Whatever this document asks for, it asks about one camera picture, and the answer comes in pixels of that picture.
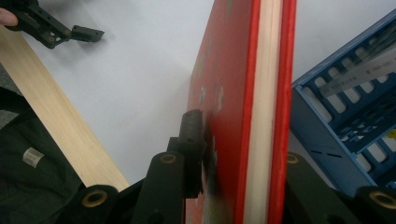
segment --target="white surface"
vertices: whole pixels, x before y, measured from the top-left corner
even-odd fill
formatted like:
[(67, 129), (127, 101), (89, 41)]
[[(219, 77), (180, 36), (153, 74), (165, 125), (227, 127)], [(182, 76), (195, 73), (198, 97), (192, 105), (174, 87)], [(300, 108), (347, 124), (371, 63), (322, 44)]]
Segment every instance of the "white surface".
[[(395, 0), (297, 0), (293, 80), (326, 59), (394, 8)], [(318, 169), (292, 133), (290, 151), (305, 156), (308, 162)]]
[(39, 4), (68, 28), (105, 31), (98, 43), (71, 40), (54, 50), (26, 38), (133, 184), (178, 136), (213, 0)]

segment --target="black plastic part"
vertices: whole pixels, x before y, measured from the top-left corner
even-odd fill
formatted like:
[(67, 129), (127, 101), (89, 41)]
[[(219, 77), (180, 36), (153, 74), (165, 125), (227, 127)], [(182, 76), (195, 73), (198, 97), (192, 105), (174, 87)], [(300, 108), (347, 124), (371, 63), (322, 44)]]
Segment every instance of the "black plastic part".
[(183, 115), (177, 151), (186, 160), (186, 198), (197, 198), (203, 192), (202, 158), (205, 150), (203, 130), (203, 114), (201, 110), (192, 110)]
[(363, 187), (358, 190), (354, 202), (367, 223), (396, 223), (396, 192), (393, 189)]
[(184, 223), (184, 208), (184, 157), (160, 153), (148, 168), (131, 223)]
[(290, 153), (285, 205), (293, 223), (361, 223), (306, 160)]
[(75, 25), (72, 29), (71, 38), (85, 42), (97, 42), (102, 39), (104, 33), (105, 32), (100, 30), (93, 30), (90, 28)]
[(106, 224), (118, 197), (118, 191), (110, 186), (83, 189), (66, 206), (56, 224)]
[(74, 26), (70, 31), (38, 5), (37, 0), (0, 0), (0, 7), (18, 18), (17, 26), (6, 26), (11, 31), (24, 31), (49, 49), (54, 49), (69, 39), (85, 42), (99, 41), (104, 32)]

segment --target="red board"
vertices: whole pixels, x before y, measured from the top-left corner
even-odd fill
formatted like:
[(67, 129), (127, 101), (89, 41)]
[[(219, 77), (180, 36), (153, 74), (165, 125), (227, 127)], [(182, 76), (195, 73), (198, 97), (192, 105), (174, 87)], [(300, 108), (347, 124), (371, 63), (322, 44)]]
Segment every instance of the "red board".
[[(204, 194), (186, 223), (243, 223), (260, 0), (215, 0), (191, 75), (189, 109), (204, 111)], [(295, 0), (283, 1), (268, 223), (280, 223), (289, 137)]]

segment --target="blue plastic crate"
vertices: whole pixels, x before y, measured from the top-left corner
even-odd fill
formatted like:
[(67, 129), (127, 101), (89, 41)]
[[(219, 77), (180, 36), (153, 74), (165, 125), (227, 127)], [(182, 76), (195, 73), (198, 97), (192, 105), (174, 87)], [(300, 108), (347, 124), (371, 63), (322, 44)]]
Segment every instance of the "blue plastic crate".
[(318, 88), (396, 43), (396, 10), (293, 83), (290, 127), (334, 186), (396, 189), (396, 74), (323, 97)]

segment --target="light wood board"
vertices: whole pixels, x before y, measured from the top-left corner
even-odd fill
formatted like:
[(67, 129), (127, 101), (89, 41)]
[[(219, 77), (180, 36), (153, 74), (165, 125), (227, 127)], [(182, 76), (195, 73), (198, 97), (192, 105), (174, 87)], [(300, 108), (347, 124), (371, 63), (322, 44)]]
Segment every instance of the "light wood board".
[(20, 33), (0, 28), (0, 63), (88, 187), (129, 186), (90, 127)]

